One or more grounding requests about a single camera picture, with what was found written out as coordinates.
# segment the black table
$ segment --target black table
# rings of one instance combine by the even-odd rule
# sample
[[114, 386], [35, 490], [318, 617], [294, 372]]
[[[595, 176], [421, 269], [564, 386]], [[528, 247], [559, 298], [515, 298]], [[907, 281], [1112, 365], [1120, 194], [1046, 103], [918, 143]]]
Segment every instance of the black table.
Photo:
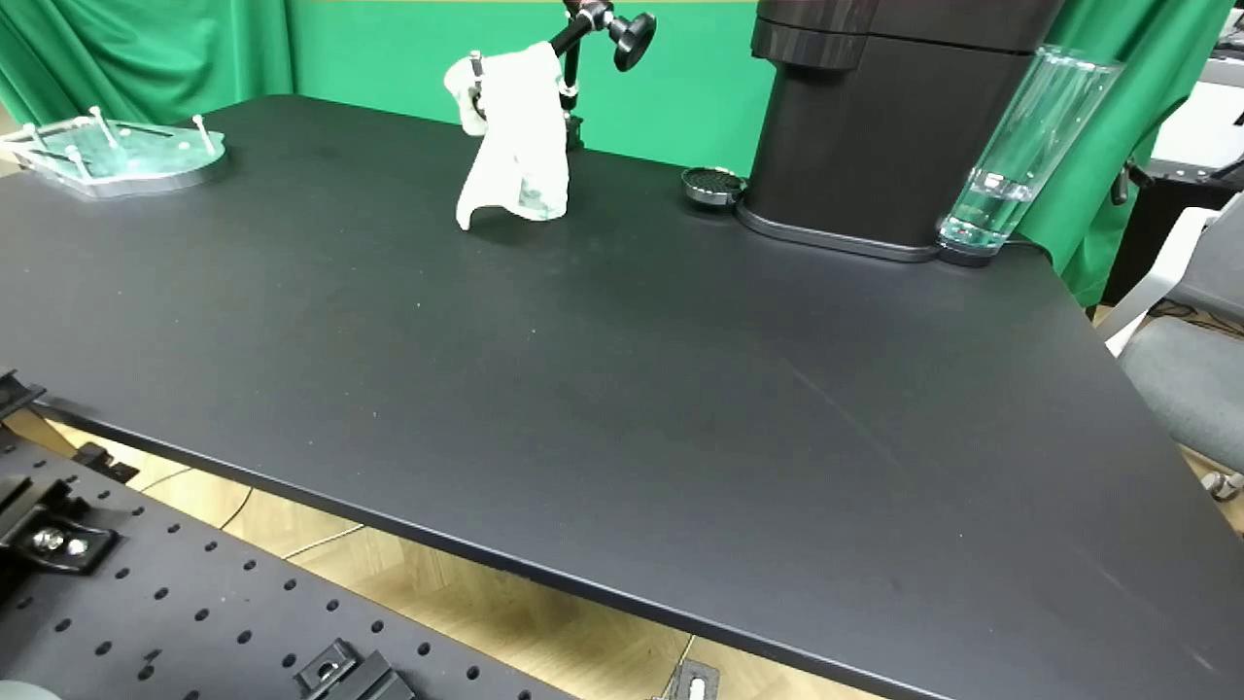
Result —
[[62, 416], [884, 692], [1240, 696], [1244, 552], [1040, 251], [789, 247], [611, 155], [458, 234], [445, 124], [213, 124], [206, 191], [0, 181]]

